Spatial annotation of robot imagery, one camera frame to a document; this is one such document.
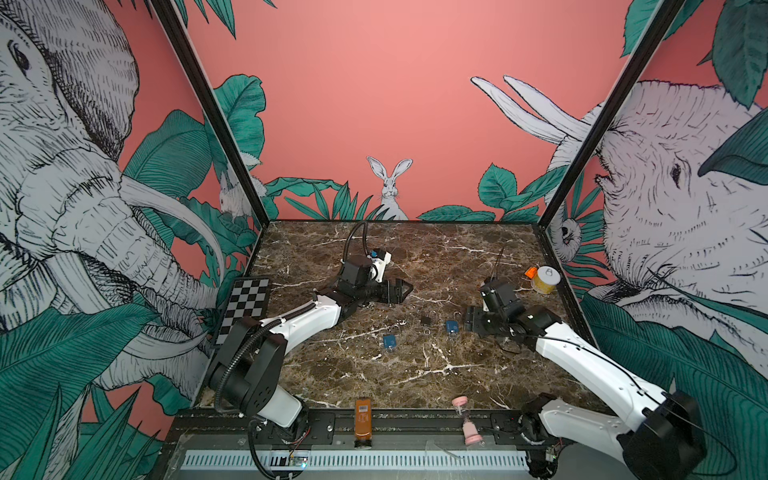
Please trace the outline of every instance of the black cable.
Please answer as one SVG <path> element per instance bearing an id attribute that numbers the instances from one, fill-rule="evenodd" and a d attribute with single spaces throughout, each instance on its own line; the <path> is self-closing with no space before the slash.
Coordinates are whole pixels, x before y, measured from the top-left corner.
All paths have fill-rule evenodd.
<path id="1" fill-rule="evenodd" d="M 352 231 L 349 232 L 349 236 L 346 238 L 346 242 L 344 242 L 344 256 L 342 257 L 343 262 L 346 262 L 346 258 L 349 256 L 349 243 L 352 241 L 352 238 L 355 236 L 355 232 L 360 227 L 362 227 L 362 251 L 366 256 L 370 255 L 370 252 L 368 251 L 368 222 L 366 220 L 361 220 L 354 227 L 352 227 Z"/>
<path id="2" fill-rule="evenodd" d="M 498 263 L 502 260 L 502 257 L 504 256 L 504 249 L 506 247 L 506 244 L 502 245 L 502 250 L 498 253 L 498 257 L 496 257 L 496 263 L 494 263 L 493 268 L 491 269 L 491 280 L 494 280 L 496 275 L 498 275 Z"/>
<path id="3" fill-rule="evenodd" d="M 699 475 L 700 477 L 724 477 L 724 476 L 726 476 L 726 475 L 730 475 L 730 474 L 734 473 L 734 472 L 737 470 L 737 468 L 739 468 L 739 459 L 736 457 L 736 454 L 734 454 L 734 453 L 733 453 L 733 450 L 731 450 L 730 448 L 728 448 L 728 445 L 726 445 L 725 443 L 723 443 L 723 441 L 722 441 L 722 440 L 720 440 L 719 438 L 717 438 L 717 437 L 716 437 L 716 436 L 715 436 L 713 433 L 710 433 L 710 432 L 708 432 L 707 430 L 705 430 L 705 429 L 701 428 L 700 426 L 696 425 L 695 423 L 691 422 L 690 420 L 688 420 L 688 419 L 685 419 L 684 417 L 682 417 L 682 416 L 678 415 L 677 413 L 673 412 L 672 410 L 668 409 L 667 407 L 665 407 L 665 406 L 661 405 L 661 403 L 660 403 L 658 400 L 656 400 L 654 397 L 650 396 L 650 393 L 646 392 L 646 391 L 645 391 L 645 390 L 644 390 L 644 389 L 643 389 L 643 388 L 640 386 L 640 384 L 639 384 L 639 383 L 637 383 L 637 382 L 635 381 L 634 377 L 633 377 L 633 376 L 632 376 L 632 375 L 631 375 L 631 374 L 630 374 L 630 373 L 629 373 L 627 370 L 625 370 L 624 368 L 622 368 L 621 366 L 619 366 L 619 365 L 618 365 L 616 362 L 614 362 L 613 360 L 610 360 L 610 359 L 608 359 L 608 358 L 606 358 L 606 357 L 604 357 L 604 356 L 602 356 L 602 355 L 598 355 L 597 353 L 595 353 L 595 352 L 593 352 L 593 351 L 591 351 L 591 350 L 589 350 L 589 349 L 587 349 L 587 348 L 584 348 L 583 346 L 579 345 L 578 343 L 576 343 L 576 342 L 572 342 L 572 341 L 570 341 L 570 340 L 564 340 L 564 339 L 555 339 L 555 338 L 552 338 L 552 337 L 550 337 L 550 336 L 539 336 L 539 335 L 525 335 L 525 334 L 523 334 L 523 335 L 521 335 L 521 336 L 523 336 L 523 337 L 528 337 L 528 338 L 533 338 L 533 339 L 554 340 L 554 341 L 556 341 L 556 342 L 564 342 L 564 343 L 570 343 L 571 345 L 575 345 L 576 347 L 578 347 L 578 349 L 579 349 L 579 350 L 582 350 L 582 349 L 583 349 L 585 352 L 589 352 L 589 353 L 591 353 L 592 355 L 596 356 L 597 358 L 599 358 L 599 359 L 602 359 L 602 360 L 604 360 L 605 362 L 608 362 L 608 363 L 610 363 L 611 365 L 615 366 L 617 369 L 619 369 L 620 371 L 622 371 L 622 372 L 623 372 L 623 373 L 624 373 L 626 376 L 628 376 L 628 377 L 629 377 L 629 379 L 630 379 L 630 380 L 632 380 L 632 383 L 634 383 L 634 384 L 635 384 L 635 386 L 636 386 L 636 387 L 637 387 L 637 388 L 638 388 L 638 389 L 639 389 L 639 390 L 640 390 L 642 393 L 644 393 L 644 394 L 645 394 L 645 396 L 647 396 L 649 399 L 651 399 L 651 400 L 652 400 L 652 401 L 653 401 L 653 402 L 654 402 L 654 403 L 655 403 L 657 406 L 661 407 L 662 409 L 666 410 L 667 412 L 671 413 L 672 415 L 675 415 L 677 418 L 679 418 L 679 419 L 680 419 L 680 420 L 682 420 L 683 422 L 686 422 L 688 425 L 691 425 L 691 426 L 692 426 L 692 427 L 694 427 L 695 429 L 698 429 L 698 430 L 700 430 L 701 432 L 703 432 L 703 433 L 707 434 L 707 435 L 708 435 L 709 437 L 711 437 L 711 438 L 712 438 L 712 439 L 713 439 L 715 442 L 717 442 L 717 443 L 719 443 L 720 445 L 722 445 L 722 447 L 723 447 L 724 449 L 726 449 L 726 451 L 728 452 L 728 454 L 730 455 L 730 457 L 733 459 L 733 467 L 731 467 L 731 468 L 730 468 L 730 470 L 728 470 L 727 472 L 722 472 L 722 473 L 696 473 L 696 472 L 691 472 L 691 474 L 692 474 L 692 475 Z"/>
<path id="4" fill-rule="evenodd" d="M 248 340 L 243 343 L 242 346 L 240 346 L 240 349 L 237 350 L 237 353 L 232 357 L 232 361 L 227 366 L 227 370 L 224 371 L 224 374 L 221 376 L 221 379 L 219 380 L 219 384 L 216 385 L 216 392 L 214 393 L 214 409 L 219 413 L 240 413 L 240 410 L 238 409 L 229 409 L 225 410 L 221 408 L 221 396 L 224 393 L 224 386 L 227 384 L 227 381 L 229 381 L 230 376 L 232 376 L 232 372 L 234 372 L 235 367 L 237 367 L 237 364 L 240 363 L 240 360 L 243 358 L 243 355 L 256 343 L 258 339 L 266 335 L 267 332 L 270 331 L 270 329 L 280 325 L 282 322 L 281 319 L 273 320 L 272 322 L 269 322 L 268 324 L 261 326 Z"/>
<path id="5" fill-rule="evenodd" d="M 256 438 L 253 434 L 253 431 L 256 429 L 257 425 L 260 422 L 256 419 L 251 420 L 248 422 L 248 426 L 246 428 L 247 434 L 248 434 L 248 449 L 250 450 L 250 457 L 253 459 L 253 463 L 256 464 L 256 468 L 259 471 L 261 475 L 264 475 L 269 480 L 278 480 L 281 478 L 280 475 L 274 475 L 272 472 L 268 471 L 266 468 L 264 468 L 264 465 L 262 465 L 261 460 L 259 460 L 259 455 L 256 452 Z M 293 470 L 291 472 L 285 472 L 285 476 L 282 478 L 296 478 L 299 475 L 301 475 L 304 471 L 303 470 Z"/>

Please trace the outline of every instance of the marble table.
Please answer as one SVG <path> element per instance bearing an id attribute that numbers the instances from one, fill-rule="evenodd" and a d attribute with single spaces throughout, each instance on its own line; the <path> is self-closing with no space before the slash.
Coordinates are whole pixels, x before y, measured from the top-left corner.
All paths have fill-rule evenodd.
<path id="1" fill-rule="evenodd" d="M 352 223 L 273 222 L 251 274 L 273 281 L 269 314 L 305 303 L 339 269 Z M 516 409 L 540 392 L 562 396 L 576 406 L 606 412 L 601 400 L 553 362 L 528 349 L 465 332 L 462 313 L 481 305 L 478 288 L 505 246 L 499 274 L 521 288 L 526 305 L 544 305 L 568 321 L 558 294 L 541 295 L 523 273 L 544 256 L 530 226 L 427 223 L 372 223 L 369 248 L 392 253 L 386 276 L 414 285 L 402 305 L 373 303 L 333 329 L 315 335 L 285 358 L 280 385 L 310 407 L 352 408 L 360 396 L 378 408 L 450 409 L 451 399 L 470 398 L 480 409 Z M 354 240 L 350 253 L 362 251 Z M 432 319 L 428 329 L 422 316 Z M 456 339 L 445 321 L 456 320 Z M 382 336 L 395 335 L 385 353 Z M 210 390 L 200 407 L 211 406 Z"/>

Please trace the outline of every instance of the checkerboard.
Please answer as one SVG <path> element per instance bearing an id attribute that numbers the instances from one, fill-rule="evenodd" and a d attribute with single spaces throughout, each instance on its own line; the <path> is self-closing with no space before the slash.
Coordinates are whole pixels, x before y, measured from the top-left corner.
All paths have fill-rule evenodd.
<path id="1" fill-rule="evenodd" d="M 216 345 L 227 339 L 232 325 L 244 316 L 254 319 L 264 318 L 266 304 L 270 300 L 270 279 L 265 276 L 243 276 L 235 280 L 230 293 L 230 301 L 224 311 Z"/>

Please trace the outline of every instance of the rabbit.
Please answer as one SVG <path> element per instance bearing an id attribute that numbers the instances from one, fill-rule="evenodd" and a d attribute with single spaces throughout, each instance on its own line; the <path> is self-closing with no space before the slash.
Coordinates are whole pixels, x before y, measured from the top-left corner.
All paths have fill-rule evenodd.
<path id="1" fill-rule="evenodd" d="M 406 214 L 400 210 L 400 206 L 397 204 L 398 191 L 395 186 L 395 180 L 397 177 L 404 174 L 406 170 L 411 167 L 413 160 L 406 158 L 401 161 L 395 167 L 391 177 L 387 177 L 386 168 L 384 165 L 373 157 L 368 157 L 368 163 L 371 164 L 371 170 L 378 177 L 384 180 L 384 188 L 382 189 L 382 205 L 383 210 L 386 209 L 383 220 L 408 220 Z"/>

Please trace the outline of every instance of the pink wall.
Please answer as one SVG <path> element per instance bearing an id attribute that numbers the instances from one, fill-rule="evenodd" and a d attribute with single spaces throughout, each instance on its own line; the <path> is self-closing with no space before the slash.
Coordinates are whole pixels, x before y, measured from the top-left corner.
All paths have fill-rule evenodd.
<path id="1" fill-rule="evenodd" d="M 253 174 L 264 183 L 349 180 L 366 197 L 382 186 L 366 156 L 390 173 L 412 158 L 397 181 L 410 219 L 445 204 L 487 210 L 477 184 L 491 163 L 522 187 L 554 152 L 516 128 L 471 77 L 498 86 L 503 75 L 519 78 L 580 118 L 607 97 L 626 60 L 629 0 L 275 3 L 234 0 L 237 39 L 210 10 L 206 23 L 187 6 L 214 87 L 233 74 L 263 81 L 266 142 Z M 303 216 L 277 202 L 281 218 Z"/>

